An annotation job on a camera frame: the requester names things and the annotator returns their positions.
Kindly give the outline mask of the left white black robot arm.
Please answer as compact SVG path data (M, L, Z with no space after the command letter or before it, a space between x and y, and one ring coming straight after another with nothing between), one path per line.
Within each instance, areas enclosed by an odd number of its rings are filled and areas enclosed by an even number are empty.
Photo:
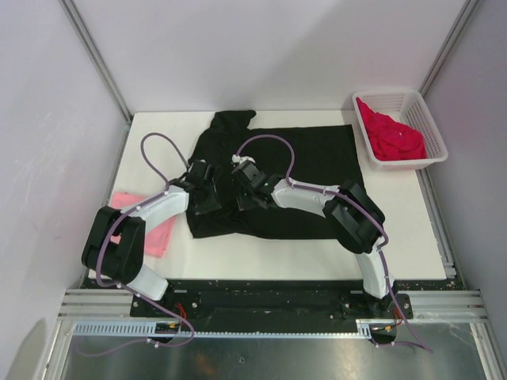
M197 215L221 208L215 187L219 170L204 160L193 161L187 171L168 182L159 194L122 209L104 206L95 216L86 240L82 263L96 278L111 279L104 287L126 286L147 297L147 306L164 317L175 307L167 292L167 279L144 264L148 233L177 215Z

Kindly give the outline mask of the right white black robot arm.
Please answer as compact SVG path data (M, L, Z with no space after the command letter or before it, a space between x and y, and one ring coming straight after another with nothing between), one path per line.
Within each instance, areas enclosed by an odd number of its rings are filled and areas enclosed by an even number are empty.
M290 177L268 177L252 158L237 154L232 156L232 165L241 209L293 209L324 218L334 238L356 257L366 310L373 317L385 317L393 310L394 280L382 252L389 242L383 228L385 215L361 186L350 181L323 186Z

